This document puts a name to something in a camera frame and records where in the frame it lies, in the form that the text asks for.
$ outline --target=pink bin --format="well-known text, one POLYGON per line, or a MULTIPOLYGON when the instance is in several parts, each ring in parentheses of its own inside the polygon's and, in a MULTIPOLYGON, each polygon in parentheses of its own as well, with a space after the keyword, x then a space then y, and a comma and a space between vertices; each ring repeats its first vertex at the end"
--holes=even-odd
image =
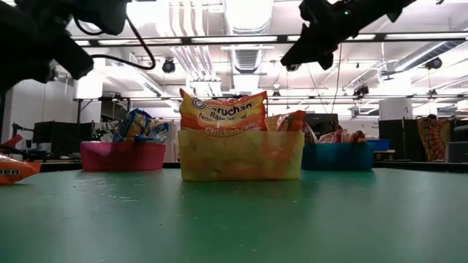
POLYGON ((152 171, 162 168, 166 145, 143 142, 82 142, 85 172, 152 171))

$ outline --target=green tabletop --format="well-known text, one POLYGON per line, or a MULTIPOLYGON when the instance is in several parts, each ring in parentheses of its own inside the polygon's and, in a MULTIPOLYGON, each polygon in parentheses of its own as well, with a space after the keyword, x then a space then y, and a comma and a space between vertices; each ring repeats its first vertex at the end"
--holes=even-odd
POLYGON ((51 172, 0 187, 0 200, 1 263, 468 262, 463 174, 51 172))

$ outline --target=yellow plastic basket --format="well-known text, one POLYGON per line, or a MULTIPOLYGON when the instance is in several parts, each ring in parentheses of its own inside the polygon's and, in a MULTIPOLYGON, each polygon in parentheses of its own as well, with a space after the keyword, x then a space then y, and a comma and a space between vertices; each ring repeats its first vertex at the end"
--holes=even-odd
POLYGON ((178 132, 184 180, 299 179, 303 132, 251 131, 229 139, 204 133, 178 132))

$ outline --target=ceiling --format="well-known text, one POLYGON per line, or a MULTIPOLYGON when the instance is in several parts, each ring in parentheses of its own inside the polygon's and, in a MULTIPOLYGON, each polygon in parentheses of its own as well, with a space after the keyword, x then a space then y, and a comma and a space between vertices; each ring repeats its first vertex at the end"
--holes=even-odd
MULTIPOLYGON (((224 25, 224 13, 222 1, 220 0, 198 0, 203 3, 203 29, 207 35, 225 35, 226 27, 224 25)), ((435 31, 456 31, 457 26, 466 20, 466 9, 468 1, 445 0, 442 5, 436 5, 436 0, 419 0, 405 9, 401 17, 391 23, 386 17, 372 23, 361 31, 361 33, 377 32, 435 32, 435 31)), ((295 0, 276 0, 273 3, 273 12, 269 34, 299 34, 303 21, 299 15, 298 5, 300 1, 295 0)), ((152 9, 155 5, 151 2, 137 2, 129 4, 128 13, 135 24, 138 24, 138 30, 143 37, 160 37, 157 31, 158 10, 152 9)), ((74 37, 82 37, 74 23, 69 25, 69 31, 74 37)), ((119 37, 133 37, 133 33, 128 27, 119 37)), ((295 72, 287 72, 278 62, 288 51, 291 45, 272 45, 272 49, 265 50, 262 62, 256 73, 261 73, 258 81, 258 90, 268 89, 273 92, 273 84, 279 84, 279 91, 282 95, 320 95, 333 96, 335 94, 343 95, 352 93, 351 90, 344 91, 343 86, 350 84, 359 75, 369 71, 380 61, 398 61, 417 49, 426 45, 427 42, 386 42, 382 43, 345 43, 341 49, 334 53, 335 65, 329 70, 322 70, 317 63, 303 64, 295 72)), ((221 50, 221 46, 208 46, 209 53, 213 60, 213 67, 217 77, 221 80, 222 91, 227 93, 236 92, 233 85, 233 68, 230 61, 229 52, 221 50)), ((96 52, 96 49, 89 49, 89 52, 96 52)), ((111 53, 119 53, 127 58, 129 53, 144 61, 148 60, 146 52, 141 47, 113 47, 111 53)), ((148 76, 159 84, 168 96, 177 96, 178 89, 186 86, 187 73, 181 65, 175 60, 175 71, 171 74, 165 74, 162 71, 162 62, 164 58, 173 57, 169 47, 151 47, 151 52, 158 60, 156 69, 146 72, 148 76)), ((440 69, 428 71, 424 68, 414 68, 407 72, 392 75, 399 80, 388 83, 382 80, 385 77, 377 74, 377 70, 371 70, 366 75, 365 83, 370 88, 370 94, 426 94, 429 89, 443 86, 444 83, 467 76, 468 68, 468 45, 462 44, 457 48, 443 53, 439 56, 442 59, 443 66, 440 69)), ((145 92, 141 86, 132 78, 131 75, 121 72, 109 66, 103 69, 103 74, 107 75, 105 82, 105 91, 121 92, 127 96, 153 96, 145 92)), ((439 94, 459 94, 468 92, 468 84, 457 85, 451 89, 439 91, 439 94)), ((421 100, 414 103, 425 103, 427 100, 421 100)), ((317 101, 290 100, 288 104, 306 105, 311 103, 307 110, 321 112, 324 108, 317 104, 317 101)), ((378 101, 368 102, 377 105, 378 101)), ((437 103, 438 107, 449 107, 456 103, 455 99, 441 100, 437 103)), ((338 109, 349 109, 355 102, 353 100, 341 100, 336 105, 338 109)), ((167 107, 162 102, 136 102, 136 107, 167 107)), ((303 106, 288 107, 288 110, 302 109, 303 106)))

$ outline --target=white wall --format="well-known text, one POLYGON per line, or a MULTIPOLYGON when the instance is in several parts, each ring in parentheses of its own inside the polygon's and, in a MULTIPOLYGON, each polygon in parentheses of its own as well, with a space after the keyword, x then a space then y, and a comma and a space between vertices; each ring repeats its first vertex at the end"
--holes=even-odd
POLYGON ((361 130, 367 139, 378 139, 379 138, 379 119, 339 119, 338 124, 347 130, 347 132, 356 132, 361 130))
MULTIPOLYGON (((35 80, 24 80, 6 96, 1 141, 12 137, 12 124, 34 128, 36 122, 61 121, 75 123, 78 104, 73 101, 74 88, 59 81, 42 84, 35 80)), ((29 131, 19 131, 25 139, 31 139, 29 131)))

